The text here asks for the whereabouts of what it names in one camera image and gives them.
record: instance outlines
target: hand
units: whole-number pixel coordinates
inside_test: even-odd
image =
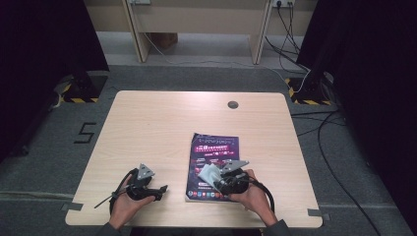
[[[253,170],[245,170],[253,179],[256,179]],[[253,184],[249,184],[248,189],[243,194],[231,194],[230,200],[241,203],[246,209],[256,213],[266,226],[271,226],[278,222],[275,214],[269,207],[268,199],[265,192]]]
[[[122,189],[128,184],[128,181],[132,178],[130,175],[122,185]],[[113,206],[113,211],[108,221],[113,228],[119,230],[129,222],[136,212],[143,206],[152,203],[155,200],[155,196],[149,196],[139,201],[132,200],[126,193],[119,195]]]

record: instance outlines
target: sleeve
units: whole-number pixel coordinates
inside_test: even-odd
[[[285,221],[281,219],[277,223],[267,227],[264,230],[264,236],[291,236],[291,232]]]
[[[122,236],[122,234],[107,222],[100,228],[95,236]]]

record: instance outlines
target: light wood tabletop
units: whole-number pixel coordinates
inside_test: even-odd
[[[238,107],[228,107],[236,101]],[[110,196],[141,163],[168,185],[160,202],[143,207],[128,225],[262,228],[258,216],[237,203],[186,202],[191,140],[195,133],[239,137],[244,169],[272,192],[275,213],[289,227],[320,227],[319,209],[285,97],[267,92],[120,91],[111,106],[73,203],[70,225],[102,225]]]

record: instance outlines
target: person's right hand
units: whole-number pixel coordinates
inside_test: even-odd
[[[254,179],[255,173],[252,169],[245,170]],[[249,184],[248,190],[243,194],[231,194],[230,200],[241,203],[246,209],[256,213],[266,226],[271,226],[278,222],[275,214],[270,209],[266,193],[253,184]]]

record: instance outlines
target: wall outlet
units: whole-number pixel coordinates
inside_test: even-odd
[[[281,1],[281,8],[289,8],[289,3],[292,3],[292,6],[295,3],[295,0],[273,0],[272,7],[276,7],[278,1]]]

